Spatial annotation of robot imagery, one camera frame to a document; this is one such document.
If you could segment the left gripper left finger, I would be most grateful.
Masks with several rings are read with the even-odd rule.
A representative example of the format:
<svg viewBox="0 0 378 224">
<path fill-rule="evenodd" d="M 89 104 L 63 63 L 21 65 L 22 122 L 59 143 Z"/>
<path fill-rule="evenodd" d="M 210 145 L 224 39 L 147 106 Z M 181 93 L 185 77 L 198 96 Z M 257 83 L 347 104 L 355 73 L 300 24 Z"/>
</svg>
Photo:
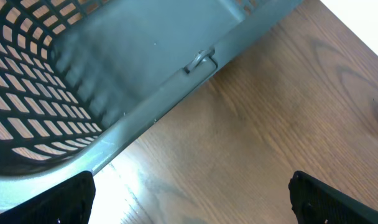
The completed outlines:
<svg viewBox="0 0 378 224">
<path fill-rule="evenodd" d="M 83 171 L 1 213 L 0 224 L 87 224 L 95 193 L 92 173 Z"/>
</svg>

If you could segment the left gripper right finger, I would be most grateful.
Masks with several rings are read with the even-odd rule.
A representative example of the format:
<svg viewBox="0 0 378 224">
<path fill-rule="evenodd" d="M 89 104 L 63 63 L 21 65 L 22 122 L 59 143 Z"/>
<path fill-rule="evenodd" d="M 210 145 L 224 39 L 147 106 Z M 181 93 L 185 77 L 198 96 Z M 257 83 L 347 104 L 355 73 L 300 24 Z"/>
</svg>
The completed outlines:
<svg viewBox="0 0 378 224">
<path fill-rule="evenodd" d="M 303 171 L 294 172 L 288 189 L 301 224 L 378 224 L 378 211 Z"/>
</svg>

